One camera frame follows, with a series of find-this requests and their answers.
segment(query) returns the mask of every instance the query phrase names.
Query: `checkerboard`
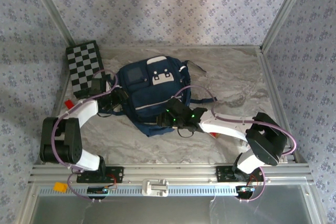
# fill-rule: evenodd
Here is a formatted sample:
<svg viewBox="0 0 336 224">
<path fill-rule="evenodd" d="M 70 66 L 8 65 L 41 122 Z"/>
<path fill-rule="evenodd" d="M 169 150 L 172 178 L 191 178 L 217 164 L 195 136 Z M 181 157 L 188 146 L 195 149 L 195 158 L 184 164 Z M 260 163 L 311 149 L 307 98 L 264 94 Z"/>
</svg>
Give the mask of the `checkerboard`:
<svg viewBox="0 0 336 224">
<path fill-rule="evenodd" d="M 91 88 L 91 80 L 94 73 L 104 69 L 99 48 L 96 41 L 90 41 L 66 49 L 68 57 L 70 78 L 73 94 L 81 99 L 87 95 Z M 95 78 L 105 77 L 105 73 L 99 73 Z"/>
</svg>

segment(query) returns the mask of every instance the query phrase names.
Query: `aluminum frame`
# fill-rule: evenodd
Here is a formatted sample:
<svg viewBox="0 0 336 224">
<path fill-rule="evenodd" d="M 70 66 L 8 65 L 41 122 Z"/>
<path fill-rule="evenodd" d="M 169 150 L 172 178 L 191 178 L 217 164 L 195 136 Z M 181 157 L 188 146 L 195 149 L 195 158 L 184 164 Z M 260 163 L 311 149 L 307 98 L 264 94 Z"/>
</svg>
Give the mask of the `aluminum frame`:
<svg viewBox="0 0 336 224">
<path fill-rule="evenodd" d="M 63 36 L 65 42 L 69 46 L 74 46 L 76 44 L 75 40 L 72 37 L 71 32 L 67 28 L 67 25 L 65 24 L 60 12 L 57 9 L 53 0 L 41 0 L 41 1 L 43 2 L 45 8 L 48 10 L 49 15 L 53 19 L 56 27 L 58 28 L 59 32 Z"/>
<path fill-rule="evenodd" d="M 165 178 L 172 186 L 202 185 L 244 185 L 243 183 L 217 183 L 216 166 L 227 164 L 129 164 L 124 166 L 124 178 L 121 186 L 140 186 L 144 179 Z M 326 223 L 326 215 L 316 197 L 316 187 L 308 164 L 279 164 L 264 167 L 267 186 L 300 185 L 308 212 L 313 224 Z M 66 183 L 71 171 L 61 165 L 35 165 L 28 181 L 26 197 L 19 213 L 17 224 L 29 223 L 37 202 L 41 187 L 52 186 L 55 182 Z M 82 187 L 75 178 L 72 186 Z"/>
<path fill-rule="evenodd" d="M 277 16 L 273 20 L 272 25 L 268 29 L 267 35 L 264 38 L 264 41 L 261 43 L 261 48 L 263 49 L 263 53 L 267 53 L 269 48 L 272 45 L 272 42 L 277 37 L 282 25 L 286 21 L 290 11 L 292 10 L 296 0 L 284 0 L 280 10 L 277 13 Z"/>
</svg>

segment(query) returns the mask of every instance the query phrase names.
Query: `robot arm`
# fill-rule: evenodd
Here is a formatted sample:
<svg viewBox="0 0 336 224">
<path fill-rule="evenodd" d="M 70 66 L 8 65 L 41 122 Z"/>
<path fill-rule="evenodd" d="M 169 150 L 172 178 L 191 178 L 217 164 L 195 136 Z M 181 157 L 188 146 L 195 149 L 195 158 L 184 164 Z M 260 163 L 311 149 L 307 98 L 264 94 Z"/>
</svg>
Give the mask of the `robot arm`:
<svg viewBox="0 0 336 224">
<path fill-rule="evenodd" d="M 88 171 L 104 173 L 105 163 L 102 157 L 82 149 L 80 128 L 92 116 L 98 113 L 96 100 L 84 103 L 77 111 L 64 118 L 56 131 L 56 150 L 60 158 L 69 164 Z M 222 115 L 224 118 L 242 120 L 240 117 Z M 58 118 L 46 118 L 43 122 L 40 158 L 43 162 L 58 163 L 51 149 L 51 132 Z M 236 124 L 214 118 L 205 108 L 191 110 L 180 100 L 172 98 L 166 105 L 166 112 L 157 117 L 160 126 L 172 126 L 188 129 L 191 132 L 215 132 L 233 136 L 250 145 L 250 149 L 241 153 L 232 167 L 234 177 L 245 181 L 259 166 L 277 165 L 284 151 L 287 138 L 279 131 L 257 124 Z M 254 118 L 245 120 L 276 123 L 266 114 L 258 113 Z"/>
<path fill-rule="evenodd" d="M 96 100 L 84 103 L 78 110 L 65 117 L 59 124 L 55 136 L 55 146 L 60 158 L 69 164 L 84 170 L 99 169 L 101 158 L 82 148 L 80 128 L 98 113 Z M 46 118 L 43 121 L 40 146 L 40 158 L 43 162 L 58 164 L 51 149 L 51 132 L 58 118 Z"/>
<path fill-rule="evenodd" d="M 218 116 L 243 120 L 243 118 L 237 116 L 220 114 Z M 236 124 L 225 122 L 216 119 L 211 111 L 205 108 L 191 110 L 176 98 L 172 98 L 167 102 L 166 112 L 158 116 L 157 120 L 157 124 L 160 126 L 188 129 L 191 132 L 220 133 L 248 142 L 250 149 L 237 157 L 232 169 L 238 180 L 245 180 L 256 168 L 265 164 L 277 165 L 287 143 L 287 137 L 280 131 L 252 123 Z M 253 120 L 278 126 L 265 113 L 258 113 L 253 118 L 244 118 L 244 121 Z"/>
</svg>

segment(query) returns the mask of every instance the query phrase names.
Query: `cable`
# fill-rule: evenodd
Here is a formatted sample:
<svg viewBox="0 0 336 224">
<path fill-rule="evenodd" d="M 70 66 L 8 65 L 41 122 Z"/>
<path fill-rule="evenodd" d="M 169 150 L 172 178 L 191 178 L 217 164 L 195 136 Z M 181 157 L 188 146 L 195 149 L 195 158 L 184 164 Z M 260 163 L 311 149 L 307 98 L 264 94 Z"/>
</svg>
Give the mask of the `cable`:
<svg viewBox="0 0 336 224">
<path fill-rule="evenodd" d="M 115 178 L 115 176 L 113 174 L 108 174 L 107 176 L 113 178 L 113 180 L 114 180 L 113 184 L 108 185 L 107 187 L 109 188 L 110 186 L 116 186 L 112 190 L 117 190 L 118 189 L 118 185 L 117 185 L 117 179 Z"/>
<path fill-rule="evenodd" d="M 109 114 L 109 115 L 100 115 L 99 113 L 97 113 L 97 116 L 99 116 L 100 118 L 109 118 L 110 116 L 112 116 L 113 114 Z"/>
<path fill-rule="evenodd" d="M 290 134 L 288 131 L 284 130 L 283 128 L 279 127 L 279 126 L 276 126 L 274 124 L 271 124 L 271 123 L 265 123 L 265 122 L 259 122 L 259 121 L 252 121 L 252 120 L 247 120 L 247 121 L 243 121 L 243 120 L 233 120 L 233 119 L 226 119 L 226 118 L 222 118 L 220 116 L 216 116 L 216 113 L 215 113 L 215 105 L 216 105 L 216 99 L 215 97 L 211 94 L 211 92 L 205 88 L 205 87 L 202 87 L 202 86 L 199 86 L 199 85 L 188 85 L 188 86 L 185 86 L 183 88 L 181 88 L 175 95 L 174 97 L 177 97 L 183 90 L 185 89 L 188 89 L 188 88 L 192 88 L 192 87 L 196 87 L 196 88 L 202 88 L 204 89 L 210 96 L 211 98 L 214 100 L 214 105 L 211 107 L 211 112 L 212 112 L 212 115 L 216 118 L 216 119 L 219 119 L 219 120 L 222 120 L 224 122 L 229 122 L 229 123 L 251 123 L 251 124 L 259 124 L 259 125 L 263 125 L 263 126 L 267 126 L 267 127 L 270 127 L 270 128 L 273 128 L 273 129 L 276 129 L 276 130 L 279 130 L 281 132 L 283 132 L 283 134 L 287 135 L 292 143 L 293 143 L 293 147 L 292 149 L 290 149 L 289 151 L 287 152 L 284 152 L 282 155 L 283 156 L 286 156 L 288 154 L 291 154 L 295 151 L 296 147 L 297 147 L 297 142 L 295 140 L 295 138 L 292 136 L 292 134 Z"/>
<path fill-rule="evenodd" d="M 90 198 L 87 197 L 87 196 L 84 196 L 84 195 L 79 194 L 78 192 L 76 192 L 76 190 L 75 190 L 75 189 L 72 187 L 72 185 L 71 185 L 71 177 L 72 177 L 73 175 L 78 175 L 78 174 L 80 174 L 80 173 L 81 173 L 81 172 L 71 173 L 71 174 L 69 175 L 69 177 L 68 177 L 67 185 L 68 185 L 70 191 L 73 192 L 73 194 L 75 194 L 76 196 L 80 197 L 81 199 L 88 200 L 88 201 L 94 203 L 94 202 L 95 202 L 95 199 L 90 199 Z M 116 186 L 115 189 L 112 189 L 112 190 L 116 190 L 116 189 L 117 189 L 117 180 L 116 180 L 116 178 L 115 178 L 114 176 L 113 176 L 113 179 L 114 179 L 114 183 L 113 183 L 112 185 L 107 186 L 107 188 L 109 188 L 110 186 L 115 185 L 115 186 Z M 115 201 L 115 200 L 98 199 L 98 202 L 102 202 L 102 201 L 103 201 L 103 202 L 112 202 L 112 201 Z"/>
<path fill-rule="evenodd" d="M 107 70 L 107 69 L 99 70 L 99 71 L 97 71 L 97 72 L 93 75 L 92 78 L 94 78 L 98 73 L 101 73 L 101 72 L 110 72 L 110 73 L 112 73 L 112 74 L 114 75 L 115 82 L 114 82 L 113 87 L 112 87 L 110 90 L 108 90 L 108 91 L 106 91 L 106 92 L 104 92 L 104 93 L 94 95 L 94 96 L 92 96 L 92 97 L 89 97 L 89 98 L 85 99 L 84 101 L 81 101 L 81 102 L 77 103 L 77 104 L 76 104 L 75 106 L 73 106 L 69 111 L 67 111 L 65 114 L 61 115 L 61 116 L 57 119 L 57 121 L 56 121 L 54 127 L 52 128 L 52 132 L 51 132 L 51 149 L 52 149 L 52 152 L 53 152 L 53 154 L 54 154 L 54 156 L 55 156 L 57 162 L 59 162 L 60 164 L 66 166 L 66 167 L 68 167 L 68 168 L 74 168 L 74 169 L 77 169 L 77 170 L 82 170 L 82 168 L 77 167 L 76 165 L 73 165 L 73 164 L 66 164 L 66 163 L 63 162 L 63 160 L 59 157 L 59 155 L 58 155 L 58 153 L 57 153 L 57 151 L 56 151 L 56 146 L 55 146 L 55 134 L 56 134 L 57 126 L 58 126 L 58 124 L 59 124 L 65 117 L 67 117 L 67 116 L 70 115 L 72 112 L 76 111 L 79 107 L 81 107 L 82 104 L 84 104 L 84 103 L 86 103 L 86 102 L 88 102 L 88 101 L 92 101 L 92 100 L 95 99 L 95 98 L 98 98 L 98 97 L 102 97 L 102 96 L 104 96 L 104 95 L 107 95 L 107 94 L 111 93 L 111 92 L 116 88 L 117 83 L 118 83 L 118 77 L 117 77 L 117 75 L 116 75 L 113 71 L 111 71 L 111 70 Z"/>
<path fill-rule="evenodd" d="M 76 196 L 80 197 L 81 199 L 85 199 L 85 200 L 88 200 L 88 201 L 92 201 L 92 199 L 90 199 L 89 197 L 86 197 L 86 196 L 83 196 L 81 194 L 79 194 L 78 192 L 76 192 L 73 187 L 71 186 L 71 177 L 75 174 L 80 174 L 80 172 L 76 172 L 76 173 L 71 173 L 70 176 L 68 177 L 68 181 L 67 181 L 67 184 L 68 184 L 68 187 L 69 189 L 73 192 L 73 194 L 75 194 Z"/>
<path fill-rule="evenodd" d="M 259 185 L 259 182 L 258 182 L 256 176 L 254 176 L 253 174 L 250 175 L 250 180 L 248 181 L 248 183 L 246 184 L 246 186 L 248 186 L 248 185 L 250 184 L 252 178 L 254 178 L 254 179 L 256 180 L 256 182 L 257 182 L 257 186 L 258 186 L 258 185 Z"/>
<path fill-rule="evenodd" d="M 182 136 L 181 133 L 180 133 L 180 128 L 177 128 L 177 133 L 182 138 L 189 138 L 189 137 L 192 137 L 194 135 L 194 132 L 192 132 L 191 136 Z"/>
<path fill-rule="evenodd" d="M 257 197 L 255 197 L 255 198 L 253 198 L 253 199 L 238 199 L 239 201 L 246 201 L 246 202 L 249 202 L 249 201 L 253 201 L 253 200 L 256 200 L 256 199 L 258 199 L 258 198 L 260 198 L 260 196 L 264 193 L 264 191 L 265 191 L 265 187 L 266 187 L 266 181 L 265 181 L 265 173 L 264 173 L 264 170 L 261 168 L 261 167 L 259 167 L 259 169 L 260 169 L 260 171 L 261 171 L 261 173 L 262 173 L 262 175 L 263 175 L 263 187 L 262 187 L 262 189 L 261 189 L 261 192 L 258 194 L 258 196 Z"/>
</svg>

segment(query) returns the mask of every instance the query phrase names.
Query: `navy blue backpack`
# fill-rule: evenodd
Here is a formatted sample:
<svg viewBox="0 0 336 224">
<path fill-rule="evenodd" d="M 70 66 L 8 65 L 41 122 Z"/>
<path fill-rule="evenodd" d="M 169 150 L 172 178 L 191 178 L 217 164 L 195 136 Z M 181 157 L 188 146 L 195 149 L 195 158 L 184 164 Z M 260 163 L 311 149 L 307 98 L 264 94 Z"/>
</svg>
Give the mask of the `navy blue backpack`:
<svg viewBox="0 0 336 224">
<path fill-rule="evenodd" d="M 169 56 L 156 56 L 122 67 L 117 73 L 118 85 L 128 97 L 121 103 L 122 112 L 112 114 L 127 115 L 147 136 L 172 132 L 174 129 L 171 127 L 158 126 L 156 117 L 165 111 L 165 104 L 171 97 L 190 85 L 187 62 Z M 190 102 L 212 102 L 212 99 L 192 100 L 190 89 L 183 90 L 177 98 L 187 106 Z"/>
</svg>

